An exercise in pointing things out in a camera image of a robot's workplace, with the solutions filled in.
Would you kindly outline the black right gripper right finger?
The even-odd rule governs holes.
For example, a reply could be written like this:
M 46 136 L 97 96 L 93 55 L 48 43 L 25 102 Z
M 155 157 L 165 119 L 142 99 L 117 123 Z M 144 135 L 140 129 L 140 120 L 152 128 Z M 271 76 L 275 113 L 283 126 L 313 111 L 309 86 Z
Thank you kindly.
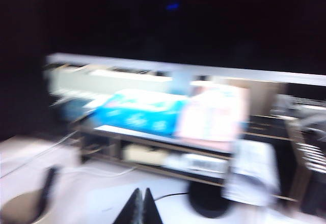
M 146 189 L 143 200 L 143 223 L 163 224 L 150 188 Z

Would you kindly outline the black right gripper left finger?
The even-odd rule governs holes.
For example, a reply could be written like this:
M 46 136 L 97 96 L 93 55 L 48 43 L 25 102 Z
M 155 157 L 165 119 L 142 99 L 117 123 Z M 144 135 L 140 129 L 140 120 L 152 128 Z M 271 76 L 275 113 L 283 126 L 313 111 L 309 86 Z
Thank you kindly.
M 139 188 L 136 188 L 123 206 L 114 224 L 142 224 L 143 197 Z

